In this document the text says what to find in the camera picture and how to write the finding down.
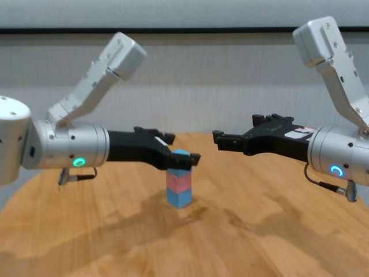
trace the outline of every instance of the pink block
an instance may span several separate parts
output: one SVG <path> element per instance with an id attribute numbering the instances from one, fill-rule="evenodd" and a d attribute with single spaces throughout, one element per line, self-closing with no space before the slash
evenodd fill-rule
<path id="1" fill-rule="evenodd" d="M 177 177 L 167 172 L 167 188 L 175 193 L 181 193 L 191 188 L 191 173 L 182 177 Z"/>

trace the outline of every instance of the toy block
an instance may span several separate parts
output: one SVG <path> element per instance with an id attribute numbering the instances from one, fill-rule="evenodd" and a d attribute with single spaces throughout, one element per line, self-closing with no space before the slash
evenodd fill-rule
<path id="1" fill-rule="evenodd" d="M 181 193 L 191 189 L 191 173 L 177 177 L 167 172 L 167 188 L 170 188 L 175 193 Z"/>
<path id="2" fill-rule="evenodd" d="M 186 152 L 185 150 L 182 150 L 182 149 L 177 149 L 177 150 L 173 151 L 173 153 L 190 156 L 190 153 L 188 153 L 188 152 Z M 169 173 L 173 174 L 174 176 L 182 177 L 182 176 L 190 174 L 191 170 L 192 169 L 190 169 L 190 170 L 168 169 L 167 171 Z"/>
<path id="3" fill-rule="evenodd" d="M 185 190 L 181 193 L 175 193 L 170 188 L 167 188 L 167 201 L 169 204 L 178 209 L 183 208 L 192 202 L 192 189 Z"/>

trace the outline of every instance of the wooden table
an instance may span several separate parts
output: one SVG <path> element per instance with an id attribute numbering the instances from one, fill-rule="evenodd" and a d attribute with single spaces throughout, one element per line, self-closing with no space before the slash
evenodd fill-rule
<path id="1" fill-rule="evenodd" d="M 309 183 L 302 162 L 220 152 L 209 134 L 176 148 L 202 154 L 180 210 L 165 172 L 142 163 L 60 190 L 59 171 L 29 181 L 0 216 L 0 276 L 369 276 L 362 201 Z"/>

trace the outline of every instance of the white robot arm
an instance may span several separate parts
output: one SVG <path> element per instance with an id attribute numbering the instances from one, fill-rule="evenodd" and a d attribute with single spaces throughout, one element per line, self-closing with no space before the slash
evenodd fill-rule
<path id="1" fill-rule="evenodd" d="M 355 201 L 356 184 L 369 186 L 369 97 L 333 17 L 309 21 L 293 38 L 305 65 L 322 75 L 336 110 L 357 126 L 318 128 L 308 146 L 308 163 L 348 180 L 348 200 Z"/>
<path id="2" fill-rule="evenodd" d="M 294 125 L 292 117 L 253 115 L 243 135 L 213 131 L 219 150 L 252 156 L 271 152 L 307 162 L 314 170 L 348 181 L 347 188 L 309 181 L 356 201 L 356 184 L 369 186 L 369 97 L 333 17 L 309 21 L 293 32 L 303 62 L 322 75 L 336 110 L 354 125 L 318 129 Z"/>
<path id="3" fill-rule="evenodd" d="M 25 104 L 0 96 L 0 185 L 17 179 L 20 166 L 62 169 L 59 184 L 64 185 L 94 178 L 95 167 L 106 161 L 145 162 L 160 170 L 197 165 L 199 154 L 184 156 L 169 150 L 173 134 L 139 127 L 133 133 L 114 132 L 73 121 L 90 113 L 120 78 L 128 80 L 145 57 L 134 40 L 115 34 L 74 91 L 53 105 L 45 120 L 33 121 Z M 69 168 L 81 166 L 93 167 L 95 175 L 69 176 Z"/>

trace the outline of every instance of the gray wall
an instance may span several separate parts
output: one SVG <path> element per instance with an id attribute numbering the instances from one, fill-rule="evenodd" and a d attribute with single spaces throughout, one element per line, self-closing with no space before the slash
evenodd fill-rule
<path id="1" fill-rule="evenodd" d="M 367 0 L 1 0 L 0 28 L 297 27 L 324 16 L 369 26 L 368 11 Z"/>
<path id="2" fill-rule="evenodd" d="M 82 120 L 109 129 L 243 133 L 254 113 L 302 125 L 349 124 L 320 75 L 304 67 L 291 34 L 130 35 L 148 59 Z M 66 95 L 110 35 L 0 35 L 0 95 L 23 101 L 34 118 Z M 369 36 L 344 34 L 368 89 Z M 0 189 L 0 207 L 33 172 Z"/>

